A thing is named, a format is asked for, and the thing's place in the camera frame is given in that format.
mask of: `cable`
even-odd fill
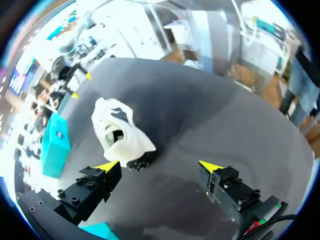
[[[249,237],[251,237],[252,235],[258,233],[259,231],[261,231],[262,229],[265,229],[273,224],[276,224],[278,222],[281,221],[285,221],[285,220],[295,220],[297,218],[297,215],[292,214],[292,215],[284,215],[284,216],[279,216],[276,217],[274,220],[271,221],[267,221],[265,224],[260,225],[259,227],[257,227],[256,229],[254,229],[253,231],[247,233],[246,235],[241,236],[240,238],[238,238],[237,240],[245,240],[248,239]]]

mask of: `white plush toy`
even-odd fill
[[[100,97],[92,114],[94,132],[109,161],[119,161],[122,167],[156,150],[147,135],[134,124],[134,112],[124,103]]]

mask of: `teal object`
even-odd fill
[[[256,19],[256,26],[259,28],[259,29],[263,29],[265,31],[267,31],[268,33],[270,34],[275,34],[275,27],[265,21],[262,21],[261,19],[257,18]]]
[[[42,174],[60,178],[70,150],[67,121],[52,113],[42,138]]]
[[[106,223],[99,223],[91,226],[81,226],[80,228],[103,239],[119,240],[119,238],[116,237]]]

